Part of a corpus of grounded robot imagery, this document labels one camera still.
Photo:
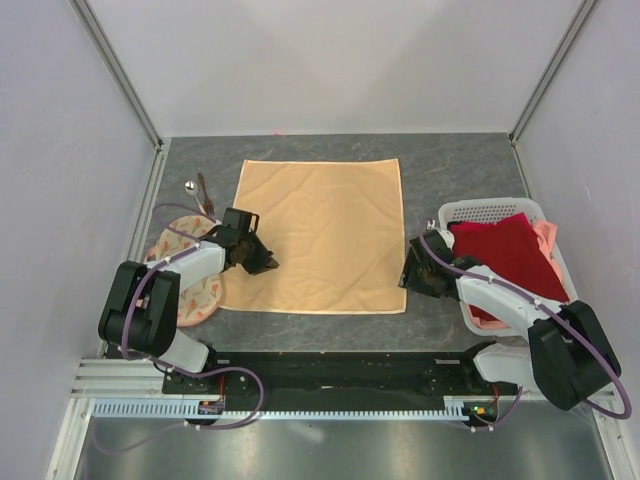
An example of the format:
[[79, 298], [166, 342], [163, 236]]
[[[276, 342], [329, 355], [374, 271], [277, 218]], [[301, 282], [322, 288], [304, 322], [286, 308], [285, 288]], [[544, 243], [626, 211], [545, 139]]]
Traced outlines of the peach cloth napkin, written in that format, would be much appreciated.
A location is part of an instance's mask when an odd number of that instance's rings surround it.
[[405, 259], [399, 161], [244, 162], [235, 207], [259, 215], [278, 268], [222, 275], [221, 308], [295, 314], [400, 314]]

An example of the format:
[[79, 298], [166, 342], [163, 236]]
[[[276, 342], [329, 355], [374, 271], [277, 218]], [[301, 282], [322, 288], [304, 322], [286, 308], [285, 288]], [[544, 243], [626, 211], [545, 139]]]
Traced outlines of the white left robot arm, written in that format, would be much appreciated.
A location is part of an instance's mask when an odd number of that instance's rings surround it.
[[197, 209], [192, 213], [200, 221], [194, 232], [165, 226], [184, 241], [176, 253], [118, 266], [98, 335], [119, 347], [124, 358], [149, 358], [185, 374], [185, 382], [196, 392], [208, 393], [220, 378], [213, 364], [216, 352], [179, 330], [181, 294], [236, 266], [257, 275], [276, 269], [278, 262], [258, 236], [258, 214], [229, 207], [216, 221]]

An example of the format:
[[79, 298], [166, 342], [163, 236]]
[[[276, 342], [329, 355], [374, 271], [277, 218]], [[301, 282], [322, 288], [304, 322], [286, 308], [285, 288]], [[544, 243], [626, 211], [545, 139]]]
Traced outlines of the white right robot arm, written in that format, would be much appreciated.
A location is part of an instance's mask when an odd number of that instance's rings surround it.
[[493, 382], [532, 382], [556, 408], [570, 410], [608, 385], [623, 402], [621, 367], [594, 310], [585, 302], [562, 303], [531, 293], [470, 256], [455, 257], [442, 231], [412, 239], [401, 287], [448, 297], [477, 307], [508, 325], [528, 343], [526, 350], [502, 354], [484, 347], [458, 368], [467, 392], [483, 392]]

